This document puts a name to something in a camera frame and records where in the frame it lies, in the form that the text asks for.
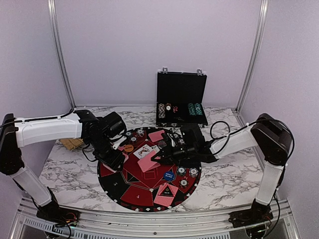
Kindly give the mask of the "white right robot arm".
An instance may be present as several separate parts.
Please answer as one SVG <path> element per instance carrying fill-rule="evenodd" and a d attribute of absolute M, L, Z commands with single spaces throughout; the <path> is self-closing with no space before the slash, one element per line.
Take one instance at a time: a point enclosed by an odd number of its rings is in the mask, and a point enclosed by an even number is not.
<path fill-rule="evenodd" d="M 205 140 L 197 125 L 185 125 L 180 132 L 184 144 L 179 146 L 169 139 L 166 146 L 152 157 L 152 161 L 161 164 L 213 163 L 241 151 L 253 153 L 263 176 L 251 209 L 247 212 L 247 219 L 252 223 L 259 222 L 266 215 L 295 149 L 294 135 L 289 127 L 263 113 L 254 122 L 211 140 Z"/>

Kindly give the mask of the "jack of hearts card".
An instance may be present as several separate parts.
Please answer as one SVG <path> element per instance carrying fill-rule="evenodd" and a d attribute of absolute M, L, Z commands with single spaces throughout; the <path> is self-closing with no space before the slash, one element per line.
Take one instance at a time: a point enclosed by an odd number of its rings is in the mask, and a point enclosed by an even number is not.
<path fill-rule="evenodd" d="M 153 149 L 149 145 L 144 144 L 144 145 L 140 146 L 133 154 L 138 159 L 142 159 L 145 156 L 147 156 L 150 152 L 152 152 L 152 150 Z"/>

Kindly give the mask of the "ace of clubs card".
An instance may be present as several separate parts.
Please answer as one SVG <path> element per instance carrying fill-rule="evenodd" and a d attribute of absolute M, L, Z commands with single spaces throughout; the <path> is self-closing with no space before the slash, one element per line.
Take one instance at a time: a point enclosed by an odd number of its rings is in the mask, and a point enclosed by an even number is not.
<path fill-rule="evenodd" d="M 158 153 L 160 151 L 160 148 L 157 145 L 153 145 L 152 150 L 155 151 L 156 153 Z"/>

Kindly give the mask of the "orange big blind button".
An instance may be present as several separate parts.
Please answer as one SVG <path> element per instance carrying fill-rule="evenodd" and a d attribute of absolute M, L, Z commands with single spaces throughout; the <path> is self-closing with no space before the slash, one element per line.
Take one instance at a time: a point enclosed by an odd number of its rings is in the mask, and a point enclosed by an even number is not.
<path fill-rule="evenodd" d="M 132 152 L 134 150 L 134 146 L 131 144 L 127 144 L 124 146 L 124 151 L 125 152 Z"/>

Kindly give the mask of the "blue small blind button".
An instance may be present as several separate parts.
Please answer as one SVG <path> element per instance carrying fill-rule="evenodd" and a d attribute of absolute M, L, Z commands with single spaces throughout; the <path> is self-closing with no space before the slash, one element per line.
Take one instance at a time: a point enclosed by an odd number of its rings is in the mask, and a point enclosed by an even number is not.
<path fill-rule="evenodd" d="M 163 175 L 164 180 L 171 181 L 175 179 L 175 174 L 172 171 L 167 171 Z"/>

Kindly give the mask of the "red playing card deck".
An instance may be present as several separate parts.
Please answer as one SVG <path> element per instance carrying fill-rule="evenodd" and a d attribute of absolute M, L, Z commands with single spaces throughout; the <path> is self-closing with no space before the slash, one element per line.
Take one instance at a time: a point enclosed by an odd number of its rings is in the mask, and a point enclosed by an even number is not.
<path fill-rule="evenodd" d="M 110 149 L 101 159 L 101 162 L 114 171 L 121 171 L 124 167 L 126 155 L 118 149 Z"/>

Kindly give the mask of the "black triangular all-in marker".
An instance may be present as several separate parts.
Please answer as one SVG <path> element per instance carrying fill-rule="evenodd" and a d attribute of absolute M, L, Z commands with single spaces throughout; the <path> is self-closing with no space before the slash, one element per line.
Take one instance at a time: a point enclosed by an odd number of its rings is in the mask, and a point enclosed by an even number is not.
<path fill-rule="evenodd" d="M 174 193 L 170 189 L 170 186 L 166 185 L 162 188 L 162 191 L 159 193 L 159 195 L 164 197 L 173 197 Z"/>

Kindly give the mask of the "100 chips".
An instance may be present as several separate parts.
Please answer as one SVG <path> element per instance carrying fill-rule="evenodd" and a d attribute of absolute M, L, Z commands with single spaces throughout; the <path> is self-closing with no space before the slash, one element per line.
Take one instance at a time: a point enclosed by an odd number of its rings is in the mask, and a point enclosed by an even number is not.
<path fill-rule="evenodd" d="M 134 136 L 132 136 L 132 137 L 130 138 L 130 141 L 131 141 L 131 142 L 136 142 L 136 141 L 137 141 L 137 138 L 134 137 Z"/>
<path fill-rule="evenodd" d="M 186 188 L 188 186 L 188 181 L 186 179 L 182 179 L 179 181 L 180 188 Z"/>

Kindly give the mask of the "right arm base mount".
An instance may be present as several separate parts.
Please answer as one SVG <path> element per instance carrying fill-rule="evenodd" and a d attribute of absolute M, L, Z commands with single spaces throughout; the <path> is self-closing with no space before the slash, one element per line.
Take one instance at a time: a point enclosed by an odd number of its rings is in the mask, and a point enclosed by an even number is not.
<path fill-rule="evenodd" d="M 233 225 L 233 228 L 238 228 L 270 221 L 273 218 L 270 205 L 260 204 L 254 199 L 251 208 L 231 212 L 228 221 Z"/>

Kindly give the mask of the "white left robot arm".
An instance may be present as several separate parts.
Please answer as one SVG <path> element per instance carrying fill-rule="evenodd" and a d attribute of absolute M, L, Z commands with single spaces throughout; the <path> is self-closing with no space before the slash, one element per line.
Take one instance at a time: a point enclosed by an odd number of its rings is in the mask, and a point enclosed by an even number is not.
<path fill-rule="evenodd" d="M 121 116 L 111 112 L 97 117 L 89 110 L 71 110 L 61 116 L 16 118 L 5 115 L 0 126 L 0 172 L 9 176 L 51 221 L 69 212 L 60 207 L 52 190 L 46 187 L 22 158 L 22 148 L 59 139 L 81 139 L 93 147 L 94 158 L 117 171 L 125 157 L 119 150 L 127 127 Z"/>

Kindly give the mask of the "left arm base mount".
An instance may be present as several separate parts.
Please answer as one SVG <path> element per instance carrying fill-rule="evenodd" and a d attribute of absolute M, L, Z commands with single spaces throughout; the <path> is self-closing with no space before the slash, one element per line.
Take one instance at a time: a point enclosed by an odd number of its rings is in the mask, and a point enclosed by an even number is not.
<path fill-rule="evenodd" d="M 60 207 L 54 196 L 52 196 L 51 199 L 52 201 L 43 207 L 39 206 L 34 200 L 32 200 L 33 204 L 37 208 L 36 216 L 38 218 L 57 223 L 58 227 L 76 226 L 78 224 L 80 212 Z"/>

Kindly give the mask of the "clear acrylic dealer button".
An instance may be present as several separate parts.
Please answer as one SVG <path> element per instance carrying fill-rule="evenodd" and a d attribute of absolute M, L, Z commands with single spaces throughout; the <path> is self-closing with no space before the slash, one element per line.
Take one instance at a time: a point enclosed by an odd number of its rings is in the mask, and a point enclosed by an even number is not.
<path fill-rule="evenodd" d="M 160 140 L 159 142 L 158 142 L 158 147 L 159 148 L 164 148 L 164 147 L 166 147 L 167 146 L 167 143 L 164 141 L 164 140 Z"/>

